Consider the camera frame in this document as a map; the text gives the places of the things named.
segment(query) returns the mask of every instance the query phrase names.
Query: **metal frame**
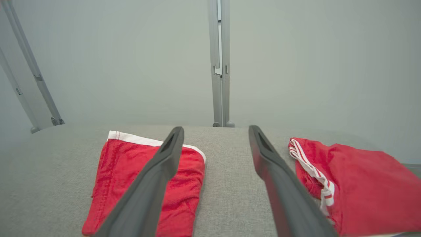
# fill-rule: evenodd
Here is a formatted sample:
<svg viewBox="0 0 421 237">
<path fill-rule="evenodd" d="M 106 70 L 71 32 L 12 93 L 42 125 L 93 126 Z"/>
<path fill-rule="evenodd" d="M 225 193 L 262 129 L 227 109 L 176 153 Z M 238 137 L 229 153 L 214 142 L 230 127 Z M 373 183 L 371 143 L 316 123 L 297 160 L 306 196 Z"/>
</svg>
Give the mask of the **metal frame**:
<svg viewBox="0 0 421 237">
<path fill-rule="evenodd" d="M 35 118 L 35 115 L 31 108 L 29 107 L 29 104 L 23 94 L 23 91 L 18 85 L 18 82 L 15 79 L 15 76 L 12 73 L 12 70 L 10 69 L 9 63 L 6 60 L 6 57 L 4 56 L 3 51 L 0 48 L 0 65 L 3 68 L 4 73 L 6 74 L 6 77 L 9 79 L 10 84 L 13 87 L 13 90 L 16 93 L 16 96 L 19 99 L 19 102 L 21 103 L 25 113 L 27 114 L 29 120 L 32 123 L 31 133 L 38 132 L 40 130 L 40 126 L 38 125 L 38 122 Z"/>
<path fill-rule="evenodd" d="M 216 69 L 220 68 L 217 0 L 208 0 L 208 23 L 210 44 L 210 72 L 212 74 L 213 93 L 213 127 L 222 127 L 221 76 L 216 73 Z"/>
<path fill-rule="evenodd" d="M 213 90 L 214 127 L 234 127 L 229 120 L 229 0 L 220 0 L 221 20 L 218 19 L 218 0 L 208 0 L 210 60 Z M 219 32 L 221 24 L 222 74 L 219 69 Z"/>
<path fill-rule="evenodd" d="M 1 5 L 4 8 L 4 12 L 9 20 L 10 26 L 13 29 L 13 32 L 18 41 L 19 47 L 24 54 L 25 60 L 28 63 L 28 66 L 37 82 L 37 86 L 43 95 L 43 98 L 48 106 L 48 109 L 51 112 L 52 118 L 51 121 L 53 125 L 64 124 L 63 119 L 60 116 L 59 111 L 57 110 L 56 104 L 54 104 L 53 98 L 47 88 L 47 85 L 44 81 L 44 78 L 41 74 L 40 68 L 38 67 L 37 61 L 35 60 L 34 54 L 32 53 L 31 47 L 29 46 L 28 40 L 25 36 L 25 33 L 22 29 L 19 18 L 16 14 L 15 8 L 11 0 L 2 0 Z"/>
</svg>

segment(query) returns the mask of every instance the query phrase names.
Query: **gray textile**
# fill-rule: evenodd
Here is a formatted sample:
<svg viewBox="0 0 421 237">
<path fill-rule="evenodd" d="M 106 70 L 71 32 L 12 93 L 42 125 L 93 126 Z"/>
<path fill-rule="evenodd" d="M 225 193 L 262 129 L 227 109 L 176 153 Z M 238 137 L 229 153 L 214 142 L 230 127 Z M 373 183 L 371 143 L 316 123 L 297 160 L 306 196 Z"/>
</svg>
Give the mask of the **gray textile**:
<svg viewBox="0 0 421 237">
<path fill-rule="evenodd" d="M 172 128 L 61 125 L 31 135 L 0 160 L 0 236 L 81 236 L 108 131 L 163 140 Z M 335 132 L 262 129 L 293 170 L 291 136 L 376 150 L 361 138 Z M 206 155 L 194 236 L 275 236 L 266 188 L 254 171 L 248 128 L 184 131 L 184 143 Z"/>
</svg>

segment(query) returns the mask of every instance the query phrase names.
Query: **red fabric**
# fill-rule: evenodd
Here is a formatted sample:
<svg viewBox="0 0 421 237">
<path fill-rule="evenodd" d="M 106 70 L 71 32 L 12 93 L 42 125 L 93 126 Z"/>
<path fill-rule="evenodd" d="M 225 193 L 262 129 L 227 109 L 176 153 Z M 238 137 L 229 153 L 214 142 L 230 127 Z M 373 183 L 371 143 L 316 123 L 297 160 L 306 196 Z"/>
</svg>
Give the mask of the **red fabric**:
<svg viewBox="0 0 421 237">
<path fill-rule="evenodd" d="M 102 148 L 92 204 L 82 234 L 93 235 L 159 147 L 108 139 Z M 179 168 L 168 182 L 157 236 L 191 236 L 205 171 L 204 158 L 183 147 Z"/>
<path fill-rule="evenodd" d="M 289 149 L 298 179 L 340 235 L 421 231 L 421 180 L 392 156 L 296 137 Z"/>
</svg>

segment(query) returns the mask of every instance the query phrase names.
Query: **clothing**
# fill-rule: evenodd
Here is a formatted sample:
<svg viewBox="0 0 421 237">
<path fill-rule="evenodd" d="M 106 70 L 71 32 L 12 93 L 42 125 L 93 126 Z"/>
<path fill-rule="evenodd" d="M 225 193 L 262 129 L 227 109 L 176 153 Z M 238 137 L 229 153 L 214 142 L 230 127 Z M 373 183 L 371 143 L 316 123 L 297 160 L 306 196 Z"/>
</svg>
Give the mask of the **clothing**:
<svg viewBox="0 0 421 237">
<path fill-rule="evenodd" d="M 293 137 L 298 179 L 341 236 L 421 230 L 421 180 L 392 156 Z"/>
<path fill-rule="evenodd" d="M 82 234 L 93 235 L 162 141 L 110 131 L 102 148 L 92 204 Z M 206 157 L 183 145 L 176 175 L 168 182 L 156 236 L 191 236 L 202 188 Z"/>
</svg>

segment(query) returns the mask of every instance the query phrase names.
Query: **metal bracket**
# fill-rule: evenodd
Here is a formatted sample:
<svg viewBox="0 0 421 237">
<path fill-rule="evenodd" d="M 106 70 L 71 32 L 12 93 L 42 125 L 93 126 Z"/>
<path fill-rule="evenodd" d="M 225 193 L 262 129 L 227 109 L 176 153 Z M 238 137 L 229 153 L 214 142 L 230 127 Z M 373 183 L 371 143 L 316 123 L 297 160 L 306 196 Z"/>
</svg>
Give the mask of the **metal bracket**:
<svg viewBox="0 0 421 237">
<path fill-rule="evenodd" d="M 54 117 L 51 117 L 51 123 L 53 124 L 53 126 L 57 126 L 57 120 Z"/>
</svg>

